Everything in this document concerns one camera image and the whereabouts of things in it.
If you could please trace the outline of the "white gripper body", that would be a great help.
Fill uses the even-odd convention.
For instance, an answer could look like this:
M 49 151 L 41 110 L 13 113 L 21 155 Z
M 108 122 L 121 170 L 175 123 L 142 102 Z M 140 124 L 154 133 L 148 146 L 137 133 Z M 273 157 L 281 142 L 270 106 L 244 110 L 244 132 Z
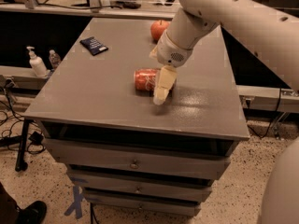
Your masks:
M 156 46 L 156 55 L 159 63 L 180 67 L 192 55 L 194 44 L 193 36 L 187 33 L 169 34 L 165 30 Z

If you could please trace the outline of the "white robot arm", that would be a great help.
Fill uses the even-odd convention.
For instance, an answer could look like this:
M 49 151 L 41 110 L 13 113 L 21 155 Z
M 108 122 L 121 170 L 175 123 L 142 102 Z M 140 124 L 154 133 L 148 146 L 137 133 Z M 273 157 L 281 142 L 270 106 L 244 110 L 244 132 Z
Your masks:
M 153 50 L 163 65 L 153 102 L 165 102 L 197 42 L 221 26 L 294 91 L 299 91 L 299 20 L 252 0 L 179 0 L 180 9 Z M 299 140 L 278 157 L 257 224 L 299 224 Z

